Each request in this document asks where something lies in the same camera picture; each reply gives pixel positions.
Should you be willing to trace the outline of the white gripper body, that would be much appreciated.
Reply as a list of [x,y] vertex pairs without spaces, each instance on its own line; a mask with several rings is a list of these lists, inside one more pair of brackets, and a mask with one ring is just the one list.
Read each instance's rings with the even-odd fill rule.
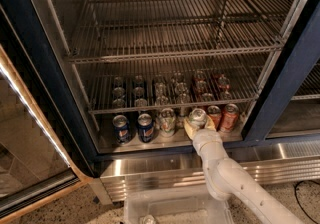
[[193,146],[199,156],[205,151],[215,153],[219,157],[224,156],[222,139],[220,134],[214,130],[201,129],[197,131],[193,138]]

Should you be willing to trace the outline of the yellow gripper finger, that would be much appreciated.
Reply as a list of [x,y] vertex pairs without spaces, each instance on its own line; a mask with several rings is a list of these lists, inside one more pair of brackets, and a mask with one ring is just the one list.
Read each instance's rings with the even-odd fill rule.
[[192,124],[187,117],[184,118],[184,130],[188,137],[193,140],[196,133],[199,130],[199,127]]
[[213,131],[216,130],[216,126],[210,117],[207,117],[207,121],[206,121],[204,128],[209,129],[209,130],[213,130]]

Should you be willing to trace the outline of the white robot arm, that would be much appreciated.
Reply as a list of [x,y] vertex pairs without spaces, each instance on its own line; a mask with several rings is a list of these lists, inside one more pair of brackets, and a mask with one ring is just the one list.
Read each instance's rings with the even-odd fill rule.
[[216,200],[225,201],[231,195],[240,199],[262,224],[303,224],[303,222],[264,190],[223,147],[220,134],[207,119],[203,129],[184,118],[184,129],[197,154],[209,194]]

